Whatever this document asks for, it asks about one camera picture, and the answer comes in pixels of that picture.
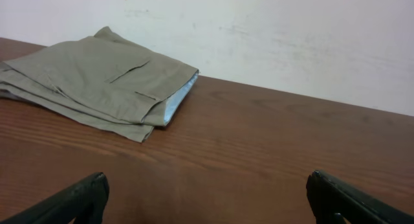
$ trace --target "black object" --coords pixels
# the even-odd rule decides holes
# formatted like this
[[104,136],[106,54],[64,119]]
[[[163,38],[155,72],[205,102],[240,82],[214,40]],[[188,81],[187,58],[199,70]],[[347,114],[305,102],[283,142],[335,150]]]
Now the black object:
[[0,224],[100,224],[109,197],[103,173],[94,173]]
[[307,197],[317,224],[351,223],[414,223],[414,217],[405,214],[323,172],[309,176]]

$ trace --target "wooden table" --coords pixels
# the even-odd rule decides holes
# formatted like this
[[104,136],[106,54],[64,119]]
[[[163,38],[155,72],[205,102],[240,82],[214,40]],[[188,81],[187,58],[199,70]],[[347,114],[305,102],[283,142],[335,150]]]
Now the wooden table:
[[104,223],[314,223],[317,168],[414,214],[414,117],[203,76],[143,144],[0,99],[0,145],[0,219],[104,172]]

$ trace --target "white wall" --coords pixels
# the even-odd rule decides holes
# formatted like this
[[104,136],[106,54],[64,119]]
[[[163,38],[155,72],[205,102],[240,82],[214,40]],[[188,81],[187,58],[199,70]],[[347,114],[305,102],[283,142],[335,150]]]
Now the white wall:
[[202,75],[414,116],[414,0],[0,0],[0,37],[109,25]]

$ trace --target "folded clothing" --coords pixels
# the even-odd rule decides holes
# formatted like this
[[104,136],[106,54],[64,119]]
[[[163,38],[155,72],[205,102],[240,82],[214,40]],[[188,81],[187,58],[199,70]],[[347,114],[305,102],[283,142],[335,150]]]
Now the folded clothing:
[[[170,122],[198,73],[104,27],[93,37],[0,63],[0,89],[142,142],[153,126]],[[139,131],[114,130],[119,125]]]

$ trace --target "light blue lining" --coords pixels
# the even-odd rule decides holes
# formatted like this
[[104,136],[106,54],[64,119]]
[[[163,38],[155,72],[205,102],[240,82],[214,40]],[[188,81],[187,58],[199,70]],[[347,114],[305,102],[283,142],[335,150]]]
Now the light blue lining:
[[194,85],[196,79],[199,77],[199,73],[195,73],[186,84],[184,84],[176,93],[171,95],[166,102],[166,112],[164,113],[164,124],[167,125],[174,115],[175,110],[177,110],[181,101],[190,91],[191,87]]

